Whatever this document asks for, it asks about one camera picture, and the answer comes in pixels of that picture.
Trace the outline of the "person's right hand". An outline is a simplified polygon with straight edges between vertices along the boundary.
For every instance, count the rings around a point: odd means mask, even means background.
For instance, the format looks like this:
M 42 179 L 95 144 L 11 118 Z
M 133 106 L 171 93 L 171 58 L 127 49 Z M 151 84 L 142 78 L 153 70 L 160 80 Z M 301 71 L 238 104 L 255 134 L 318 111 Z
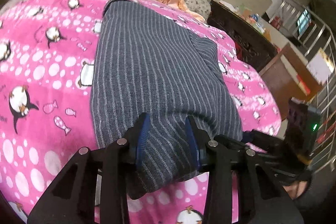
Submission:
M 283 188 L 292 200 L 301 197 L 310 187 L 311 181 L 295 181 L 290 185 L 284 185 Z

